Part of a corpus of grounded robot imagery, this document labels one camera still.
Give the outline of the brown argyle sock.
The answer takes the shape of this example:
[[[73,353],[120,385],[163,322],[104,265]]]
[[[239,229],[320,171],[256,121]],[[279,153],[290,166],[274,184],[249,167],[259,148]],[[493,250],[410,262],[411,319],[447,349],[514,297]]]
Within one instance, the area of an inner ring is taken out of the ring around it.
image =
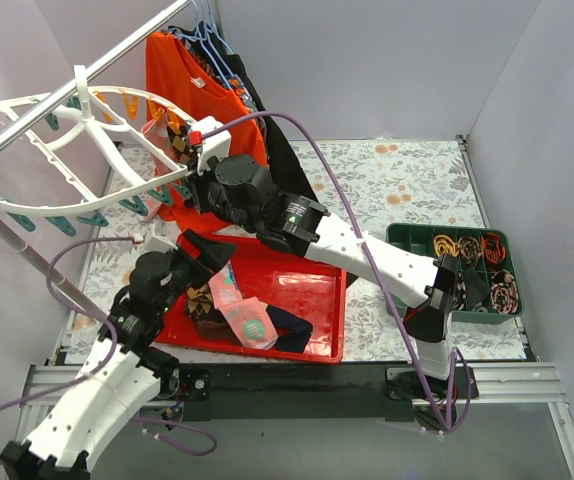
[[[186,165],[192,156],[192,151],[186,142],[188,129],[184,122],[169,121],[166,127],[168,152],[176,163]]]
[[[186,304],[183,313],[195,320],[210,320],[214,318],[214,302],[208,284],[199,288],[189,288],[186,292]]]

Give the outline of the brown ribbed sock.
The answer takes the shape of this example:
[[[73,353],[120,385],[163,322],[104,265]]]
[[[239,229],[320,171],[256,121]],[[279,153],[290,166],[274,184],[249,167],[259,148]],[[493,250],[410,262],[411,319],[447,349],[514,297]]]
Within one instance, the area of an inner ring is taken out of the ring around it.
[[[201,320],[196,322],[198,335],[207,341],[223,341],[226,343],[236,343],[237,339],[227,322],[213,322]]]

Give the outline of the navy beige red sock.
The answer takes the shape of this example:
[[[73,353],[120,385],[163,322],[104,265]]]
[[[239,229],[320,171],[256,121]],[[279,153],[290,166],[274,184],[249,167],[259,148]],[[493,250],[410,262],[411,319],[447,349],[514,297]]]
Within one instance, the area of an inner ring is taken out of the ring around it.
[[[281,352],[303,353],[311,338],[313,325],[273,305],[268,305],[266,312],[278,333],[274,348]]]

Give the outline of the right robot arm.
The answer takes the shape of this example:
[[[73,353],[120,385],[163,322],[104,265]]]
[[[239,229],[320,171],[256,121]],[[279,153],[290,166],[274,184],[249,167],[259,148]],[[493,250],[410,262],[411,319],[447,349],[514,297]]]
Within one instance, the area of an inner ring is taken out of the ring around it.
[[[286,193],[267,168],[247,155],[192,160],[183,181],[201,213],[212,213],[285,254],[340,268],[379,286],[406,306],[399,329],[415,342],[413,364],[421,389],[442,397],[456,384],[451,339],[457,260],[405,251],[343,220],[322,204]]]

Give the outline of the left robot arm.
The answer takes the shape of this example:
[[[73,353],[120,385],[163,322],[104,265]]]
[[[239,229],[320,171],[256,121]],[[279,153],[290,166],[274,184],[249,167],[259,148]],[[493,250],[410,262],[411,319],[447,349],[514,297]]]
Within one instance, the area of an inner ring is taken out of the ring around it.
[[[207,284],[236,251],[192,230],[181,238],[180,245],[146,241],[72,385],[24,440],[3,449],[9,478],[90,478],[110,442],[148,401],[178,392],[179,362],[153,342],[176,301]]]

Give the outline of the white round sock hanger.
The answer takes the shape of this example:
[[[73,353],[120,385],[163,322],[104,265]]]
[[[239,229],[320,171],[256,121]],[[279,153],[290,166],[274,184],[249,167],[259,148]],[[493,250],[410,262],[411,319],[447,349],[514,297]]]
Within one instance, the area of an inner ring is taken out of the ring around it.
[[[0,210],[19,217],[60,218],[76,216],[81,222],[87,221],[88,213],[95,213],[104,207],[118,204],[139,215],[146,216],[148,210],[142,202],[143,194],[161,203],[172,201],[170,187],[180,185],[180,180],[189,174],[188,167],[176,163],[163,148],[157,147],[141,131],[135,129],[131,122],[116,113],[105,101],[104,95],[125,94],[142,98],[153,108],[153,116],[163,116],[184,122],[187,128],[195,122],[193,118],[161,96],[143,90],[116,87],[90,87],[82,78],[84,68],[75,68],[76,88],[63,101],[47,110],[48,117],[58,121],[67,121],[71,128],[51,141],[41,138],[32,128],[20,136],[28,141],[41,155],[47,166],[55,169],[66,185],[73,188],[80,196],[77,202],[66,205],[23,205],[0,196]],[[114,143],[113,133],[131,137],[140,147],[167,168],[167,172],[149,179],[143,178],[122,156]],[[124,182],[124,187],[115,193],[96,194],[86,182],[85,166],[91,162],[83,155],[92,146],[99,150],[91,158],[105,165],[114,175]]]

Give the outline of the red plastic tray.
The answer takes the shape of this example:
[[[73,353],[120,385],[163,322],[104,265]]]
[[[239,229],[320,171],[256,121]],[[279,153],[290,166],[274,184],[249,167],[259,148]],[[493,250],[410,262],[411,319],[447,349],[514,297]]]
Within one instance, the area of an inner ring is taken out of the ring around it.
[[[308,321],[312,335],[302,353],[255,350],[227,339],[206,339],[184,313],[181,296],[165,314],[165,326],[156,342],[213,353],[243,357],[337,364],[343,358],[346,273],[336,267],[270,249],[251,237],[208,234],[207,239],[237,247],[232,257],[235,279],[244,296],[286,310]]]

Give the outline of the black hanging garment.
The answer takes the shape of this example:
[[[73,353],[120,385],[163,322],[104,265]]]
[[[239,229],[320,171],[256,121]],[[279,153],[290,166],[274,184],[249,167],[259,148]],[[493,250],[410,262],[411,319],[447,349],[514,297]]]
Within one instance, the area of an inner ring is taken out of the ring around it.
[[[265,107],[255,86],[247,75],[241,57],[238,54],[229,54],[225,56],[225,61],[242,80],[251,94],[256,107],[264,111]],[[266,125],[265,144],[268,166],[274,184],[280,191],[302,195],[317,201],[316,194],[301,167],[300,161],[281,128],[272,117],[265,117],[264,121]]]

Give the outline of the orange t-shirt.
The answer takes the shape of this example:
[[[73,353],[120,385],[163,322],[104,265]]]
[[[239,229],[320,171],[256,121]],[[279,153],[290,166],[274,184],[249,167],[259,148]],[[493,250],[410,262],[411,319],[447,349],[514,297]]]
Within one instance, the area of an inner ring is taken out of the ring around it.
[[[212,79],[171,34],[154,33],[146,40],[146,90],[164,97],[195,120],[212,116],[226,124],[247,115],[248,109],[232,90]],[[198,86],[193,80],[201,80]],[[263,136],[255,120],[246,121],[229,130],[230,154],[247,154],[268,167]],[[229,224],[213,214],[200,214],[186,207],[182,199],[172,193],[175,204],[162,206],[159,216],[174,221],[181,230],[190,228],[197,233],[213,233]]]

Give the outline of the floral table mat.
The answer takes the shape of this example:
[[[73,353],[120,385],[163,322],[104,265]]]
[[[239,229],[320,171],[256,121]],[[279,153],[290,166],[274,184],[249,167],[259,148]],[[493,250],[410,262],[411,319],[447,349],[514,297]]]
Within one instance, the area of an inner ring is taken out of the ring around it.
[[[348,216],[317,155],[305,141],[291,142],[318,198],[343,220]],[[318,142],[358,223],[373,237],[385,240],[391,223],[453,227],[484,227],[478,200],[456,141],[362,141]],[[180,233],[174,221],[155,217],[150,222],[119,207],[103,215],[109,226],[98,236],[156,234],[174,239]],[[99,243],[87,247],[81,289],[103,310],[109,310],[116,292],[128,280],[138,257],[126,242]],[[87,357],[99,324],[78,315],[64,334],[61,353],[66,365]],[[454,344],[467,360],[524,360],[523,334],[514,319],[498,325],[453,323]],[[156,345],[183,363],[259,363],[266,359]],[[357,280],[347,288],[343,361],[397,361],[408,359],[394,321],[386,311],[378,287]]]

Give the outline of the green compartment box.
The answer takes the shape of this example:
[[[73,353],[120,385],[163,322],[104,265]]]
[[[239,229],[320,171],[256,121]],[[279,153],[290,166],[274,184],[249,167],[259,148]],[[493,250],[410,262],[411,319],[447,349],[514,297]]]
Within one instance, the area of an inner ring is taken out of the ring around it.
[[[523,313],[510,242],[503,232],[395,223],[387,227],[386,241],[421,256],[456,258],[454,321],[497,325]]]

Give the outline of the silver clothes rail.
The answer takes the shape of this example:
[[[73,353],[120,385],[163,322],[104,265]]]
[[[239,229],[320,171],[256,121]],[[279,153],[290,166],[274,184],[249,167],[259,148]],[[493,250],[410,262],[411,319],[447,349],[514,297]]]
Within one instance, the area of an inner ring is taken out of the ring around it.
[[[11,120],[11,123],[0,133],[0,152],[7,148],[12,142],[21,138],[20,134],[32,128],[37,122],[47,117],[46,113],[50,107],[56,106],[63,101],[68,94],[72,94],[76,88],[75,68],[84,68],[82,78],[87,81],[97,77],[107,68],[112,66],[118,59],[122,58],[134,49],[148,35],[160,28],[164,23],[189,6],[188,1],[176,1],[168,8],[162,10],[136,31],[113,47],[93,64],[86,67],[76,65],[74,67],[74,78],[55,91],[49,94],[27,96],[17,99],[6,99],[0,101],[0,113]],[[8,245],[17,249],[17,252],[30,265],[41,272],[46,280],[47,286],[53,287],[53,280],[57,279],[63,288],[64,297],[74,301],[78,306],[96,311],[98,308],[89,300],[77,287],[73,286],[66,277],[55,270],[55,267],[38,254],[28,243],[24,242],[13,230],[0,221],[0,238]]]

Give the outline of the aluminium frame rail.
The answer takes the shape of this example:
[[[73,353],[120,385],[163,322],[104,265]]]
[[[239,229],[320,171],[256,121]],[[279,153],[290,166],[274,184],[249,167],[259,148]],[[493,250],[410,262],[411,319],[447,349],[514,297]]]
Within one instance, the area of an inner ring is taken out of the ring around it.
[[[574,479],[574,425],[555,367],[456,371],[443,437],[400,363],[183,369],[187,452],[127,426],[96,479]]]

